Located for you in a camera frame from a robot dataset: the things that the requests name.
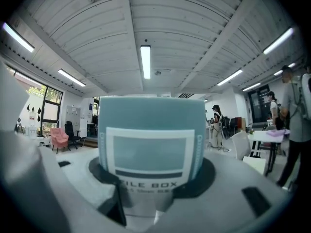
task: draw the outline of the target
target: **backpack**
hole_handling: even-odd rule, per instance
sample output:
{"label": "backpack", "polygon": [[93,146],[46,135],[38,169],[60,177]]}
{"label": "backpack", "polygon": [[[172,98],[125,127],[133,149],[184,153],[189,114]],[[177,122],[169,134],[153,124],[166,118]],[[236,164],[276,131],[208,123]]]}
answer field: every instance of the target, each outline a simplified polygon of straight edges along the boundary
{"label": "backpack", "polygon": [[216,113],[217,115],[219,115],[219,120],[218,120],[218,123],[219,123],[219,127],[222,128],[223,125],[225,125],[225,118],[223,115],[220,115],[218,112],[214,112]]}

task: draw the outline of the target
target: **window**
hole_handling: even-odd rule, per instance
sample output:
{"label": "window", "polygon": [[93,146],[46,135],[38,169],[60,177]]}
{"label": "window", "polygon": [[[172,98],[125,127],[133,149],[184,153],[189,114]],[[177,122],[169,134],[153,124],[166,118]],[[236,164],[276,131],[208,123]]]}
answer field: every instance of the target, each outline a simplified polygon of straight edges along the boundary
{"label": "window", "polygon": [[50,128],[57,128],[57,123],[55,122],[43,122],[42,123],[42,135],[43,136],[49,136],[50,133]]}
{"label": "window", "polygon": [[93,106],[93,115],[98,115],[98,104],[97,103],[94,103],[94,106]]}
{"label": "window", "polygon": [[63,93],[43,85],[9,67],[8,70],[29,94],[29,98],[19,115],[22,127],[30,126],[29,112],[34,108],[36,113],[35,126],[37,127],[37,135],[50,135],[50,128],[58,127],[60,103]]}
{"label": "window", "polygon": [[54,89],[48,88],[45,100],[54,103],[60,103],[60,101],[62,100],[62,93],[59,91],[55,91]]}
{"label": "window", "polygon": [[270,113],[267,94],[269,86],[265,85],[248,93],[251,103],[253,122],[266,122]]}
{"label": "window", "polygon": [[42,135],[50,135],[50,128],[58,127],[60,102],[62,93],[48,88],[43,104]]}

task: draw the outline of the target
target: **black shirt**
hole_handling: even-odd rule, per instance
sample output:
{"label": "black shirt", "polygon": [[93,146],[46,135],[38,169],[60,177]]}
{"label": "black shirt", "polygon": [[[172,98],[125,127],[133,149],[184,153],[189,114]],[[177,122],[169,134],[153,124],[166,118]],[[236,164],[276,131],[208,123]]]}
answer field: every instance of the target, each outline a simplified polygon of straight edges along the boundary
{"label": "black shirt", "polygon": [[219,122],[219,118],[220,118],[220,116],[219,116],[217,113],[214,113],[214,116],[216,116],[216,117],[217,117],[217,122]]}

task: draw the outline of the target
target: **ceiling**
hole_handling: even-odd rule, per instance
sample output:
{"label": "ceiling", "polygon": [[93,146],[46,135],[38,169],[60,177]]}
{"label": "ceiling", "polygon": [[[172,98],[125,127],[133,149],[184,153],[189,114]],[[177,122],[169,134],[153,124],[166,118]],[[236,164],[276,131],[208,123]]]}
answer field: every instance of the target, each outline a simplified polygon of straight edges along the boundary
{"label": "ceiling", "polygon": [[[277,0],[25,0],[8,23],[35,48],[30,53],[1,31],[8,61],[71,85],[57,73],[62,68],[86,84],[68,88],[84,97],[209,94],[239,68],[230,85],[243,89],[304,56],[297,28],[262,54],[295,26]],[[150,80],[142,73],[144,44],[151,45]]]}

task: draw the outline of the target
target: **desk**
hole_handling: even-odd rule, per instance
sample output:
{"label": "desk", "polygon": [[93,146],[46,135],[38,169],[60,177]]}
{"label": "desk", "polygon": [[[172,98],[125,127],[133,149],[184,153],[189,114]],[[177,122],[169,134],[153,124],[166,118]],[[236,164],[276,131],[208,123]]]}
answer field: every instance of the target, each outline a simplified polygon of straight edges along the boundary
{"label": "desk", "polygon": [[253,134],[248,135],[248,139],[250,141],[254,141],[255,145],[253,144],[252,149],[258,149],[260,142],[270,142],[271,148],[269,153],[269,160],[268,160],[268,168],[265,173],[265,176],[268,175],[273,169],[273,164],[276,159],[276,145],[275,143],[281,143],[283,141],[283,135],[274,137],[267,134],[268,131],[255,131]]}

